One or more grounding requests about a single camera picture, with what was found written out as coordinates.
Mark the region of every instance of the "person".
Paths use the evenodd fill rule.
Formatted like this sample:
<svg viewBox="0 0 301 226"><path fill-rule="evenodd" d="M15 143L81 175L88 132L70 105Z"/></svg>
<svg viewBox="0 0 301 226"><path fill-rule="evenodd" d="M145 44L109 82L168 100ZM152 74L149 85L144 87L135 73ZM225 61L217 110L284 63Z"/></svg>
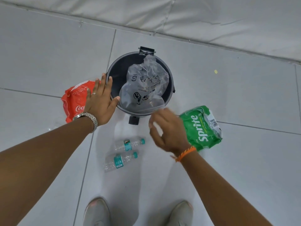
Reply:
<svg viewBox="0 0 301 226"><path fill-rule="evenodd" d="M87 89L84 112L92 114L98 126L113 115L119 97L111 100L112 78L105 85L96 79L93 91ZM156 122L163 130L158 134ZM149 120L155 144L176 157L191 148L183 122L169 109L154 112ZM54 181L69 157L85 137L93 132L94 122L82 116L50 132L0 152L0 225L14 226L28 213ZM271 224L196 151L186 154L180 163L185 168L206 211L215 226ZM171 213L168 226L190 226L193 207L179 203ZM110 225L110 211L101 197L90 202L84 214L84 226Z"/></svg>

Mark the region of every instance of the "person's left hand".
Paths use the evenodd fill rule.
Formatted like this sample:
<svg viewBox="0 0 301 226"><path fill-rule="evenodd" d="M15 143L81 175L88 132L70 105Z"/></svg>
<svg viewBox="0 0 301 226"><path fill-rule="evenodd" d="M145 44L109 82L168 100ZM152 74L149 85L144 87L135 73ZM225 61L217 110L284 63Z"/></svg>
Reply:
<svg viewBox="0 0 301 226"><path fill-rule="evenodd" d="M112 77L109 77L106 85L106 74L102 74L101 83L96 79L93 92L87 88L87 101L84 112L90 113L96 117L98 126L106 124L111 119L115 108L120 100L117 96L111 100Z"/></svg>

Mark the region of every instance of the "coca-cola logo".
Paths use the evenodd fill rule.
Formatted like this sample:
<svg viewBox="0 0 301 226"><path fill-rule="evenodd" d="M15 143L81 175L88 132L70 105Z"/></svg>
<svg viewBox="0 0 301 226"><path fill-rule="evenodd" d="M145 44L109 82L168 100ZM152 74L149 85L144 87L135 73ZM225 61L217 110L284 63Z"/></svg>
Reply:
<svg viewBox="0 0 301 226"><path fill-rule="evenodd" d="M79 112L79 111L83 111L85 109L85 106L80 106L78 105L76 108L75 108L75 111L76 112Z"/></svg>

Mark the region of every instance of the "bottle label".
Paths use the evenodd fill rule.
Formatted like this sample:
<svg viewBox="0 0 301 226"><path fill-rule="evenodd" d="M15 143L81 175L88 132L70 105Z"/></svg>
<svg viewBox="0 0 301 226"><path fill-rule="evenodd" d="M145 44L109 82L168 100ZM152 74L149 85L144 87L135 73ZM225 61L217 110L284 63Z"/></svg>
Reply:
<svg viewBox="0 0 301 226"><path fill-rule="evenodd" d="M130 140L124 140L123 143L124 143L124 147L126 148L126 152L131 151L132 146Z"/></svg>
<svg viewBox="0 0 301 226"><path fill-rule="evenodd" d="M123 167L121 155L116 155L114 157L114 163L115 163L116 168Z"/></svg>

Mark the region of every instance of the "green plastic wrapper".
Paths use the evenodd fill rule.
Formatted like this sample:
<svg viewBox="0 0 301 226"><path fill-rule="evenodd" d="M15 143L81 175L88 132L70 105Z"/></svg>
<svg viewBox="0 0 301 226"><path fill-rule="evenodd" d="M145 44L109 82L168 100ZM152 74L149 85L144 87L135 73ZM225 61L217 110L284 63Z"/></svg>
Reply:
<svg viewBox="0 0 301 226"><path fill-rule="evenodd" d="M211 148L222 140L222 131L212 111L206 106L198 106L180 115L184 122L187 139L197 151Z"/></svg>

